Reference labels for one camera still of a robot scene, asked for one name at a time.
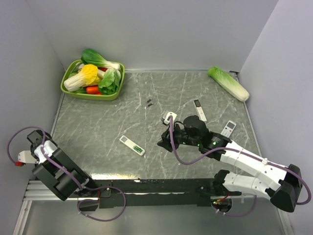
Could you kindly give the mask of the green AAA battery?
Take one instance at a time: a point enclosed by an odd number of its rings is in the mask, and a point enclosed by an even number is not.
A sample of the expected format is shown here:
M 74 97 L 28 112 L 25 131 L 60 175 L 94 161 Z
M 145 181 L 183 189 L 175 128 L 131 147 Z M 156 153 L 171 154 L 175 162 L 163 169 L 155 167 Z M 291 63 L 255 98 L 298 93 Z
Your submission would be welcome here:
M 134 150 L 137 151 L 138 153 L 141 153 L 141 152 L 143 151 L 143 150 L 142 150 L 141 148 L 139 148 L 139 147 L 135 147 Z
M 141 152 L 141 151 L 142 151 L 142 149 L 141 149 L 140 147 L 138 147 L 138 146 L 135 146 L 134 149 L 135 149 L 136 151 L 138 151 L 138 152 Z

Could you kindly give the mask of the long white remote control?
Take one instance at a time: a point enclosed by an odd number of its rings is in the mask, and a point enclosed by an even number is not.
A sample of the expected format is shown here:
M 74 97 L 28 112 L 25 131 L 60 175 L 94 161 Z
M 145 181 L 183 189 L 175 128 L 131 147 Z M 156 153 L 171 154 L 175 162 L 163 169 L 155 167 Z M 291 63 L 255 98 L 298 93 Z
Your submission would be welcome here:
M 145 154 L 145 150 L 140 147 L 139 145 L 137 145 L 136 143 L 134 143 L 132 140 L 130 140 L 129 138 L 127 138 L 126 136 L 122 136 L 119 139 L 124 145 L 126 145 L 127 147 L 129 147 L 132 151 L 134 151 L 136 154 L 138 154 L 139 156 L 143 156 Z M 138 153 L 137 151 L 134 150 L 134 147 L 138 146 L 140 147 L 143 151 L 141 153 Z

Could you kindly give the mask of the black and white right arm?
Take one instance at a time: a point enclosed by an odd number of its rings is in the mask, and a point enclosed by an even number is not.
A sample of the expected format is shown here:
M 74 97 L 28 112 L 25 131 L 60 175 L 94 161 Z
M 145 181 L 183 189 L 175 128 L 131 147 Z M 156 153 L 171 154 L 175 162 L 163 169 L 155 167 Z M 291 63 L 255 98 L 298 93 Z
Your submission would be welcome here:
M 268 199 L 275 207 L 294 212 L 303 187 L 300 168 L 290 164 L 275 164 L 255 155 L 222 134 L 209 131 L 198 116 L 175 121 L 175 114 L 167 113 L 162 122 L 168 128 L 161 135 L 158 146 L 176 152 L 179 145 L 196 146 L 203 157 L 233 165 L 249 175 L 220 170 L 214 178 L 214 191 L 225 195 L 228 191 L 253 194 Z

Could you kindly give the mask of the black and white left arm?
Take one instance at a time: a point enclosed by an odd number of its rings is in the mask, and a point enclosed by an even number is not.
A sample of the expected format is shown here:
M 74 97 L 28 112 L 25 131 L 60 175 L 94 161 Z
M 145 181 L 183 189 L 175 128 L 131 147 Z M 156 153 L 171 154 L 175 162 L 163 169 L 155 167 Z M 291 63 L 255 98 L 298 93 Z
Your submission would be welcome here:
M 86 174 L 52 139 L 49 133 L 35 130 L 27 135 L 31 155 L 38 160 L 33 174 L 59 199 L 74 195 L 92 197 L 95 181 Z

